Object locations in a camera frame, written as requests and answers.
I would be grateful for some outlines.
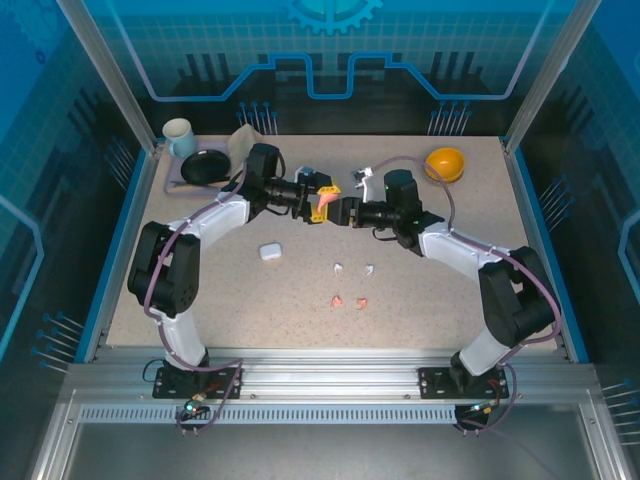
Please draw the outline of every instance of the yellow bowl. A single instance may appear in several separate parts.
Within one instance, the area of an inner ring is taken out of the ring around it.
[[[453,183],[464,172],[464,155],[455,148],[439,148],[427,157],[427,164],[431,165],[445,182]],[[437,181],[428,169],[425,170],[429,177]]]

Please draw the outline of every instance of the mug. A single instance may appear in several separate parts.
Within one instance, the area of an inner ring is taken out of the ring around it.
[[[162,134],[169,140],[169,151],[175,157],[187,158],[198,149],[189,120],[184,118],[169,120],[162,127]]]

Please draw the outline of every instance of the glass panel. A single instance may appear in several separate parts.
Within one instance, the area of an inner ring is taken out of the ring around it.
[[[3,479],[23,479],[77,347],[139,146],[55,2],[3,6],[0,464]],[[79,326],[43,321],[58,311]]]
[[[158,135],[176,115],[201,134],[500,135],[575,0],[481,3],[87,5]]]
[[[604,385],[640,382],[639,16],[602,2],[522,143]]]

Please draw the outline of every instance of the small white box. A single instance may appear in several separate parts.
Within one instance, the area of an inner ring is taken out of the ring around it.
[[[282,256],[282,247],[279,243],[269,243],[260,247],[260,258],[263,260],[275,260]]]

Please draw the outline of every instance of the beige tabletop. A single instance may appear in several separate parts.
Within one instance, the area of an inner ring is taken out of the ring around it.
[[[203,137],[220,140],[226,137]],[[455,227],[508,248],[526,245],[520,213],[496,137],[269,136],[287,162],[288,177],[307,165],[331,175],[345,195],[361,195],[349,172],[389,157],[426,156],[455,147],[466,158],[463,177],[451,186]],[[205,204],[203,199],[167,196],[169,168],[165,149],[151,188],[142,225],[168,223]],[[397,162],[377,175],[379,187],[389,169],[408,168],[418,181],[424,209],[448,218],[442,189],[411,162]],[[384,190],[376,189],[377,198]],[[279,242],[282,258],[264,262],[261,245]],[[343,265],[334,275],[334,263]],[[375,272],[365,276],[365,265]],[[339,295],[344,304],[332,309]],[[364,311],[357,299],[367,298]],[[200,290],[194,305],[197,327],[212,347],[277,348],[461,348],[483,328],[476,283],[436,261],[378,242],[371,229],[263,212],[254,221],[215,243],[201,263]],[[153,322],[123,286],[108,343],[159,346]],[[555,348],[553,342],[538,348]]]

